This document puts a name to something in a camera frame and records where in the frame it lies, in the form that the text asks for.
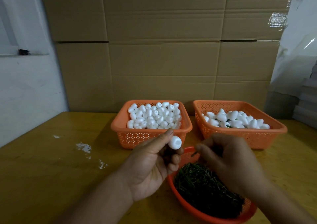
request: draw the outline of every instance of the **orange plastic basket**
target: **orange plastic basket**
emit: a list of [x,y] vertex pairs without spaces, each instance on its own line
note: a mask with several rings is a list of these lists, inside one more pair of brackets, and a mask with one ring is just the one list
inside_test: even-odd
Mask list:
[[190,132],[193,128],[192,122],[186,112],[183,103],[178,101],[166,101],[166,100],[131,100],[124,104],[117,116],[111,123],[111,129],[118,134],[119,142],[122,147],[127,149],[133,149],[140,142],[154,138],[166,130],[164,129],[129,129],[126,127],[126,123],[131,119],[128,113],[128,108],[136,103],[138,107],[146,105],[147,103],[155,105],[157,102],[169,102],[171,104],[178,103],[180,109],[180,115],[182,116],[180,129],[174,130],[174,135],[178,136],[184,144],[186,133]]
[[[184,149],[184,154],[181,155],[181,161],[179,163],[179,168],[183,167],[185,164],[188,162],[194,163],[198,160],[199,154],[194,155],[191,157],[191,155],[195,152],[194,147],[187,147]],[[175,194],[176,198],[179,200],[180,204],[189,211],[190,214],[200,218],[201,220],[204,220],[206,222],[214,223],[214,224],[238,224],[238,223],[243,223],[249,220],[255,213],[256,213],[256,206],[249,200],[245,199],[245,204],[243,206],[242,213],[240,216],[234,219],[221,219],[213,216],[209,216],[207,214],[204,214],[191,206],[188,202],[182,198],[182,196],[178,193],[174,186],[174,176],[177,174],[177,172],[174,172],[170,174],[167,177],[168,183]]]
[[[246,102],[196,100],[193,105],[197,124],[205,139],[213,133],[232,134],[243,137],[252,149],[266,149],[271,145],[277,134],[287,132],[286,126],[281,122]],[[206,114],[208,111],[216,114],[221,108],[225,112],[238,110],[243,111],[247,115],[252,115],[255,119],[263,119],[264,123],[270,126],[270,129],[218,128],[208,124],[201,115]]]

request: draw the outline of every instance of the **forearm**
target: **forearm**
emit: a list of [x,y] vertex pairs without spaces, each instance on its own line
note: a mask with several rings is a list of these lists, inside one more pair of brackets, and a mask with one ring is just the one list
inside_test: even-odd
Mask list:
[[119,172],[114,172],[87,198],[55,223],[117,223],[132,204],[131,192],[124,177]]
[[272,224],[316,224],[315,219],[273,183],[251,201]]

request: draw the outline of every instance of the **table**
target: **table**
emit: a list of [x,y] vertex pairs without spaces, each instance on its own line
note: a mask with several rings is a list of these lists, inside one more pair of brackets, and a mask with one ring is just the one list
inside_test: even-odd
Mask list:
[[[1,223],[47,223],[114,171],[131,152],[110,129],[114,117],[63,112],[2,147]],[[203,140],[195,118],[191,120],[185,147]],[[317,218],[317,130],[294,120],[282,123],[288,134],[255,154],[269,177]],[[203,222],[180,206],[165,182],[135,203],[121,223]],[[258,210],[248,223],[269,222]]]

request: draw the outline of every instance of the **orange basket rim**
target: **orange basket rim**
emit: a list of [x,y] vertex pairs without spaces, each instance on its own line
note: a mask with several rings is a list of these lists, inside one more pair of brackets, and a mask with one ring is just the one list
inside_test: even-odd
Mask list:
[[166,131],[166,129],[129,129],[129,128],[121,128],[121,127],[118,127],[117,126],[117,123],[121,117],[121,115],[124,113],[124,112],[127,112],[128,108],[135,102],[175,102],[175,103],[178,103],[179,104],[179,109],[181,110],[181,113],[182,113],[182,117],[184,118],[184,122],[185,122],[185,125],[186,126],[185,128],[183,129],[175,129],[174,130],[174,133],[175,134],[181,134],[181,133],[188,133],[192,130],[193,128],[193,125],[192,125],[192,122],[189,118],[189,115],[185,109],[185,106],[182,102],[180,101],[175,101],[175,100],[130,100],[130,101],[127,101],[125,102],[125,104],[122,106],[121,110],[118,112],[118,114],[116,115],[116,117],[114,118],[114,120],[112,121],[111,123],[111,129],[114,131],[114,132],[129,132],[129,133],[164,133]]
[[222,128],[221,131],[230,131],[230,132],[239,132],[239,133],[263,133],[263,134],[283,134],[283,133],[287,133],[287,127],[282,124],[281,122],[279,122],[278,120],[276,120],[275,118],[272,118],[271,116],[269,116],[268,114],[264,113],[263,111],[259,110],[257,107],[253,106],[252,104],[248,103],[248,102],[244,102],[244,101],[221,101],[221,100],[195,100],[193,101],[193,106],[194,106],[194,110],[196,113],[198,113],[198,118],[202,121],[202,124],[204,126],[207,126],[208,128],[217,131],[218,127],[212,126],[211,124],[207,123],[205,121],[205,119],[203,118],[203,116],[201,115],[200,110],[198,109],[197,105],[199,102],[226,102],[226,103],[243,103],[243,104],[247,104],[249,106],[251,106],[252,108],[256,109],[257,111],[259,111],[261,114],[265,115],[265,117],[271,119],[273,122],[279,124],[281,126],[281,128],[279,129],[238,129],[238,128]]
[[[187,152],[194,152],[194,151],[196,151],[194,146],[190,146],[190,147],[184,148],[184,153],[183,154],[185,154]],[[182,205],[184,205],[185,209],[190,211],[194,216],[196,216],[196,217],[198,217],[198,218],[200,218],[200,219],[202,219],[202,220],[204,220],[206,222],[210,222],[210,223],[214,223],[214,224],[239,224],[239,223],[244,223],[244,222],[248,221],[256,213],[257,207],[256,207],[256,205],[253,202],[251,202],[249,210],[246,213],[238,216],[237,218],[223,219],[223,218],[209,216],[209,215],[197,210],[192,205],[190,205],[179,194],[179,192],[176,190],[176,188],[174,186],[173,174],[170,174],[170,175],[167,176],[167,181],[168,181],[169,186],[172,189],[172,192],[175,194],[175,196],[178,199],[178,201]]]

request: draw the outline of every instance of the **person's right hand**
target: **person's right hand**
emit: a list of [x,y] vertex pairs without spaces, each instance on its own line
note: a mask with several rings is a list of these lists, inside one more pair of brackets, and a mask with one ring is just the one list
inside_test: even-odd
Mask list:
[[270,181],[243,138],[213,134],[195,148],[200,159],[207,161],[210,170],[216,172],[230,191],[253,199],[265,195],[270,187]]

